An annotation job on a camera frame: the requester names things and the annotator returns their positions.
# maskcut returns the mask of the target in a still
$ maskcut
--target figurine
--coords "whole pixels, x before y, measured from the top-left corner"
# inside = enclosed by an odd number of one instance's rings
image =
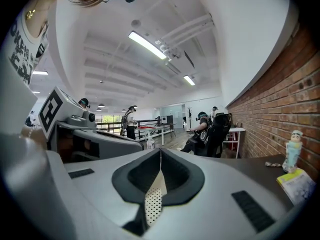
[[[293,174],[297,169],[297,161],[302,148],[302,135],[301,131],[294,130],[291,134],[291,140],[285,145],[286,156],[282,168],[286,173]]]

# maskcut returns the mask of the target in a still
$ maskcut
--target book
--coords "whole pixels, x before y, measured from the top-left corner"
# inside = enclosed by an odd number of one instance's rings
[[[316,183],[302,169],[297,168],[294,173],[287,173],[276,178],[293,205],[307,200],[313,193]]]

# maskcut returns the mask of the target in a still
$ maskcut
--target glass wall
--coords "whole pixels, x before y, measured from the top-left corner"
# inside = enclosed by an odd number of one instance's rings
[[[161,107],[160,116],[173,116],[174,128],[183,128],[182,105]]]

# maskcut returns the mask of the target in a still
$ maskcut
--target perforated panel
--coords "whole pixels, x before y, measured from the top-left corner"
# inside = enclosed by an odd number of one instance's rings
[[[151,227],[159,218],[162,209],[162,197],[167,194],[165,178],[160,170],[145,195],[144,212],[146,223]]]

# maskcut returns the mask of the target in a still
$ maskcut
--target fluorescent light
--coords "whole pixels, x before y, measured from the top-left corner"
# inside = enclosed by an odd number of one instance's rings
[[[164,60],[167,56],[162,53],[157,47],[155,47],[152,43],[144,39],[137,32],[132,31],[129,35],[129,38],[133,41],[137,42],[139,45],[142,45],[144,48],[148,49],[153,54],[157,55],[161,60]]]
[[[47,76],[48,75],[48,72],[47,71],[33,71],[32,73],[33,75],[44,75],[44,76]]]
[[[188,75],[185,75],[183,78],[184,78],[185,80],[187,80],[190,85],[192,85],[192,86],[195,86],[195,85],[196,85],[195,82],[192,81],[192,79],[191,79]]]

